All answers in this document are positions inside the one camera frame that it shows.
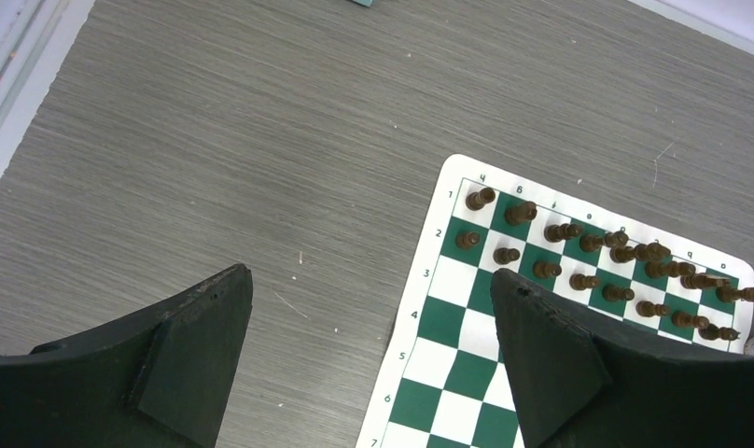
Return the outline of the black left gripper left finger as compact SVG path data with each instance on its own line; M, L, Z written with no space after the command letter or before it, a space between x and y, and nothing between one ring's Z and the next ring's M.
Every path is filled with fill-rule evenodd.
M31 420L57 447L212 447L252 310L235 264L93 329L39 345Z

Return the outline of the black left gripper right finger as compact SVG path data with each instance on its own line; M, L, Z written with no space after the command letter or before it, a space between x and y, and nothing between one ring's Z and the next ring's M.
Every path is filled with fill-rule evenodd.
M754 447L754 357L664 338L507 269L490 295L528 447Z

